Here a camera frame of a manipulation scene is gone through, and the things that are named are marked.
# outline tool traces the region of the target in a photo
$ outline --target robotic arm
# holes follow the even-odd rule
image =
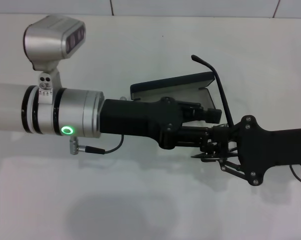
[[[194,61],[215,75],[227,125],[183,126],[192,121],[220,122],[221,110],[204,110],[199,103],[171,97],[157,102],[105,100],[101,91],[63,88],[57,65],[70,58],[85,38],[85,24],[64,16],[47,16],[25,30],[25,54],[33,69],[42,72],[38,85],[0,84],[0,130],[69,136],[73,155],[111,153],[123,143],[124,135],[152,138],[167,150],[199,148],[202,153],[193,158],[218,162],[222,171],[252,186],[262,184],[271,167],[301,165],[301,129],[266,131],[251,115],[234,125],[217,72],[194,55]],[[122,135],[120,145],[111,151],[79,145],[77,137],[98,138],[101,133]],[[237,147],[229,149],[231,142]],[[240,164],[229,161],[231,157],[238,157]]]

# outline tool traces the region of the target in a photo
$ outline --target camera lens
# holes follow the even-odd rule
[[[75,35],[74,34],[72,34],[71,36],[70,36],[70,48],[72,49],[73,47],[75,47]]]
[[[66,52],[68,52],[70,50],[70,44],[68,41],[66,41]]]

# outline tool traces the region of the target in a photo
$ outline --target white wall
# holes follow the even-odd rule
[[[0,13],[272,18],[279,0],[0,0]],[[278,18],[301,18],[301,0],[281,0]]]

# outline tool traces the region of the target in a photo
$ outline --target black robot arm segment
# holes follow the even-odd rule
[[[182,127],[182,124],[191,121],[218,124],[221,115],[220,109],[204,110],[199,103],[176,101],[171,97],[157,102],[107,99],[100,112],[100,131],[149,137],[163,149],[200,147],[206,128]]]
[[[202,162],[218,162],[222,171],[247,180],[252,186],[263,183],[265,172],[274,166],[301,165],[301,129],[266,131],[251,116],[228,127],[182,126],[204,120],[219,123],[221,111],[203,110],[198,103],[163,97],[157,102],[107,99],[100,112],[102,133],[149,137],[163,149],[199,148],[193,156]],[[229,149],[229,143],[237,147]],[[238,157],[240,164],[228,160]]]

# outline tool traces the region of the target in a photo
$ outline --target silver connector plug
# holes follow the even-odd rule
[[[69,152],[71,155],[79,153],[79,139],[77,136],[71,136],[69,139]]]
[[[71,136],[69,139],[69,152],[71,155],[77,155],[79,152],[85,153],[86,146],[79,145],[77,136]]]

